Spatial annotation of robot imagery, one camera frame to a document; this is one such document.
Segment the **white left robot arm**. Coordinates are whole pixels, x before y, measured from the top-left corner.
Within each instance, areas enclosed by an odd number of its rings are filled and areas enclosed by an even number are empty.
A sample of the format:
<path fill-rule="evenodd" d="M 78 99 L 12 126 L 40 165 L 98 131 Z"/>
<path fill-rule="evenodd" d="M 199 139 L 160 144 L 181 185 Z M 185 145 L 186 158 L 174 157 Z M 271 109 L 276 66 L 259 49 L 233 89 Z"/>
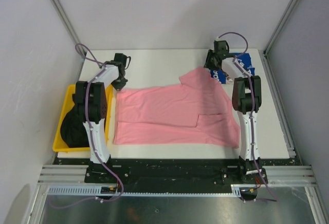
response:
<path fill-rule="evenodd" d="M 130 62 L 130 56 L 116 53 L 112 61 L 100 65 L 100 70 L 90 80 L 76 83 L 74 108 L 86 131 L 90 160 L 94 164 L 106 164 L 111 157 L 105 136 L 106 89 L 110 86 L 116 91 L 123 89 L 128 82 L 125 71 Z"/>

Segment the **pink t-shirt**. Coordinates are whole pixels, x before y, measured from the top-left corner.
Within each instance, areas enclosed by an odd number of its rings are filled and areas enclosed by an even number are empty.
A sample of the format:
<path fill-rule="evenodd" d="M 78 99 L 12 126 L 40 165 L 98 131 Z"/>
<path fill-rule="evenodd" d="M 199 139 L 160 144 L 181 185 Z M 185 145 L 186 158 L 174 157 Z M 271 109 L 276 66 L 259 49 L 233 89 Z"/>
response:
<path fill-rule="evenodd" d="M 213 144 L 238 148 L 240 127 L 231 100 L 209 71 L 198 67 L 179 84 L 116 94 L 114 144 Z"/>

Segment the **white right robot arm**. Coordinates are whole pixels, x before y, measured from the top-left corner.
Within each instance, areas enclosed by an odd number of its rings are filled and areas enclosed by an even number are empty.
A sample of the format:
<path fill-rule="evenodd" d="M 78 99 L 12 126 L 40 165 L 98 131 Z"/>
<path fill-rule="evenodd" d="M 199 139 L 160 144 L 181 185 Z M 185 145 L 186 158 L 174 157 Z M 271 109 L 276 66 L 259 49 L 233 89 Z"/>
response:
<path fill-rule="evenodd" d="M 227 41 L 220 39 L 208 50 L 205 67 L 221 70 L 233 80 L 231 101 L 241 128 L 237 178 L 242 183 L 250 183 L 256 174 L 262 174 L 256 133 L 257 114 L 262 104 L 261 78 L 245 70 L 237 56 L 230 53 Z"/>

